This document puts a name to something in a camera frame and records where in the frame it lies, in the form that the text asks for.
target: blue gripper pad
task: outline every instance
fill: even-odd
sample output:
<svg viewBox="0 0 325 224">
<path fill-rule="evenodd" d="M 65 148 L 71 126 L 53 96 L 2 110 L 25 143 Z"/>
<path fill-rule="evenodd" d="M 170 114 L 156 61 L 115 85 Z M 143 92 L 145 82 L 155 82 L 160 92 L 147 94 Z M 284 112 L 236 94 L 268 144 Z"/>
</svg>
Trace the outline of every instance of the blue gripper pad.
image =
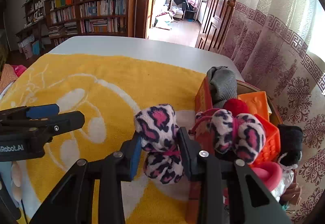
<svg viewBox="0 0 325 224">
<path fill-rule="evenodd" d="M 30 107 L 26 111 L 26 117 L 29 119 L 41 119 L 57 115 L 60 108 L 57 104 L 49 104 L 43 106 Z"/>
<path fill-rule="evenodd" d="M 133 180 L 135 175 L 137 174 L 137 170 L 139 167 L 139 161 L 140 161 L 140 156 L 141 156 L 141 137 L 138 138 L 134 152 L 131 158 L 131 168 L 130 168 L 130 178 Z"/>
</svg>

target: sheer curtain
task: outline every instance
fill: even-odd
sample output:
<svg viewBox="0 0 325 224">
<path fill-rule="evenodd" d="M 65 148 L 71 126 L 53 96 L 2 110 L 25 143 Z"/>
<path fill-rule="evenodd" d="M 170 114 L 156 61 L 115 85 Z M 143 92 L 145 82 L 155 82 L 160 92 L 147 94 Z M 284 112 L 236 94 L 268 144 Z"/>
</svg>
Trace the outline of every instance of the sheer curtain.
<svg viewBox="0 0 325 224">
<path fill-rule="evenodd" d="M 233 60 L 246 82 L 272 97 L 285 124 L 304 130 L 296 181 L 301 203 L 291 219 L 308 215 L 325 189 L 324 21 L 318 0 L 236 0 L 220 54 Z"/>
</svg>

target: red yarn ball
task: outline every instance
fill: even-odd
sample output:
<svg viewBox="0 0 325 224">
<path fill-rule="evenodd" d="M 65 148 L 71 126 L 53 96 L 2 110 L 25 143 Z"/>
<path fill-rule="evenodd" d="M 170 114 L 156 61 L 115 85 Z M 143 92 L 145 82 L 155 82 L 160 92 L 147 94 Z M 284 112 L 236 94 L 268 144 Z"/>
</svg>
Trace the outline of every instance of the red yarn ball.
<svg viewBox="0 0 325 224">
<path fill-rule="evenodd" d="M 231 98 L 227 100 L 223 106 L 223 109 L 232 112 L 233 117 L 236 117 L 240 113 L 250 113 L 247 104 L 236 98 Z"/>
</svg>

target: yellow blanket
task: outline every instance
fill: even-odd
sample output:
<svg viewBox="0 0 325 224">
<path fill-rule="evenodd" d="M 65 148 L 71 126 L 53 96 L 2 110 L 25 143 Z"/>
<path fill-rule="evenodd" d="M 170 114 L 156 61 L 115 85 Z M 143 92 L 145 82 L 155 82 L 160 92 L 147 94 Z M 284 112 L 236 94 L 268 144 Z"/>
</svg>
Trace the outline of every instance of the yellow blanket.
<svg viewBox="0 0 325 224">
<path fill-rule="evenodd" d="M 44 157 L 19 163 L 28 216 L 77 159 L 94 161 L 119 150 L 132 137 L 133 116 L 139 110 L 169 103 L 177 119 L 187 119 L 188 114 L 194 118 L 194 97 L 203 78 L 191 70 L 123 56 L 40 57 L 10 88 L 0 109 L 57 103 L 61 112 L 80 110 L 86 121 L 82 129 L 46 144 Z M 155 184 L 143 173 L 143 158 L 144 152 L 135 180 L 122 183 L 126 223 L 185 223 L 187 180 Z M 93 223 L 98 222 L 97 209 L 98 185 Z"/>
</svg>

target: gray sock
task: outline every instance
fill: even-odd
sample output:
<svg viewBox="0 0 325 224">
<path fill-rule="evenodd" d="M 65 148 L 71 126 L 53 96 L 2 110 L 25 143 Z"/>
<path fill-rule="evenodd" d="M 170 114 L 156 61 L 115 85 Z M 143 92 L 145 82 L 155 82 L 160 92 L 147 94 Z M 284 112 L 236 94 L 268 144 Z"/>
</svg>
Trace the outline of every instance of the gray sock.
<svg viewBox="0 0 325 224">
<path fill-rule="evenodd" d="M 237 81 L 233 71 L 226 66 L 211 67 L 206 76 L 208 78 L 212 104 L 214 108 L 222 108 L 231 98 L 237 98 Z"/>
</svg>

